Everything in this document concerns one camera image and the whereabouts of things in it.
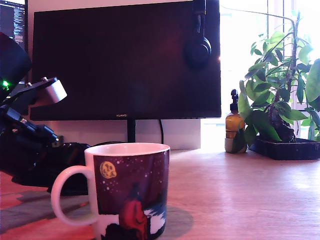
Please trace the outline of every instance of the ceramic mug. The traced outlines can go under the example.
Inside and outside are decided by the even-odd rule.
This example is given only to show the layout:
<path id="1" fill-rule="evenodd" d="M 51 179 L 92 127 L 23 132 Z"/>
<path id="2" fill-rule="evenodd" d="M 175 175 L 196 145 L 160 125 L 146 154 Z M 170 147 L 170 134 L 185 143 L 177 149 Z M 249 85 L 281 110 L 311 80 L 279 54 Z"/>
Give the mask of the ceramic mug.
<path id="1" fill-rule="evenodd" d="M 92 224 L 97 240 L 153 240 L 165 230 L 170 147 L 158 143 L 116 143 L 89 147 L 85 166 L 71 166 L 55 179 L 55 215 L 74 226 Z M 66 180 L 87 178 L 90 213 L 67 217 L 60 206 Z"/>

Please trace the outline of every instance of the black pot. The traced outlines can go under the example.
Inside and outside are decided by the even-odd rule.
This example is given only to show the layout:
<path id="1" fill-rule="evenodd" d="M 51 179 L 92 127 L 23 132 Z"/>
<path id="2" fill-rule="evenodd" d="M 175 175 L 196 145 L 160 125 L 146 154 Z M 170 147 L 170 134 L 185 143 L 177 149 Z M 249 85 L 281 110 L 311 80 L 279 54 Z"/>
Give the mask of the black pot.
<path id="1" fill-rule="evenodd" d="M 295 143 L 270 142 L 256 137 L 250 150 L 274 160 L 315 160 L 320 158 L 320 142 L 295 138 Z"/>

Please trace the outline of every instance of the pump bottle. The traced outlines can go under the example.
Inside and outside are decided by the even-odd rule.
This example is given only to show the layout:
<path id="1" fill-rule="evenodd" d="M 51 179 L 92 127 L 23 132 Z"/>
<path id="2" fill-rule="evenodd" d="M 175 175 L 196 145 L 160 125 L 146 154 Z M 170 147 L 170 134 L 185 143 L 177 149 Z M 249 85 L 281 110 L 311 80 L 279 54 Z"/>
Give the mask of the pump bottle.
<path id="1" fill-rule="evenodd" d="M 245 121 L 241 118 L 238 112 L 238 92 L 236 89 L 231 91 L 232 103 L 230 104 L 231 113 L 225 118 L 225 141 L 224 149 L 227 153 L 244 153 L 247 150 L 247 144 L 243 142 L 243 147 L 235 151 L 233 144 L 234 138 L 238 132 L 238 129 L 245 130 Z"/>

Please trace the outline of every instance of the night sky illustration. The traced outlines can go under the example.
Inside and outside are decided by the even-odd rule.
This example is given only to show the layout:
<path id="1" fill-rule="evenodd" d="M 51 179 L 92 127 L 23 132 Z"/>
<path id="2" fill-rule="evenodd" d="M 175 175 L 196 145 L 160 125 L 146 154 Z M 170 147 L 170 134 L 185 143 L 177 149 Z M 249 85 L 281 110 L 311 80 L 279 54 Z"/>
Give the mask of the night sky illustration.
<path id="1" fill-rule="evenodd" d="M 169 150 L 139 156 L 93 156 L 93 161 L 99 214 L 119 214 L 132 191 L 137 192 L 143 209 L 166 204 Z M 110 173 L 111 178 L 106 178 L 101 172 L 102 163 L 108 162 L 115 168 L 115 177 Z"/>

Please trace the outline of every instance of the mug rim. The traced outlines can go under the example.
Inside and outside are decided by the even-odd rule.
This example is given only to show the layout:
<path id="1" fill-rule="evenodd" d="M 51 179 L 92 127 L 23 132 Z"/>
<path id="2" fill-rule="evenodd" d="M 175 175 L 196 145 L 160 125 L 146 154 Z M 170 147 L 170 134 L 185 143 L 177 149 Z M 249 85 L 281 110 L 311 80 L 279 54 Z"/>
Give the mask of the mug rim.
<path id="1" fill-rule="evenodd" d="M 123 146 L 123 145 L 153 145 L 153 146 L 161 146 L 162 148 L 158 150 L 148 150 L 148 151 L 141 151 L 137 153 L 132 152 L 124 152 L 124 153 L 107 153 L 107 152 L 98 152 L 98 150 L 101 149 L 110 149 L 115 148 L 117 146 Z M 103 144 L 98 146 L 91 146 L 84 150 L 85 154 L 92 154 L 94 156 L 105 156 L 105 157 L 133 157 L 133 156 L 144 156 L 144 155 L 150 155 L 150 154 L 157 154 L 162 153 L 170 150 L 170 146 L 162 143 L 154 143 L 154 142 L 122 142 L 122 143 L 113 143 L 113 144 Z"/>

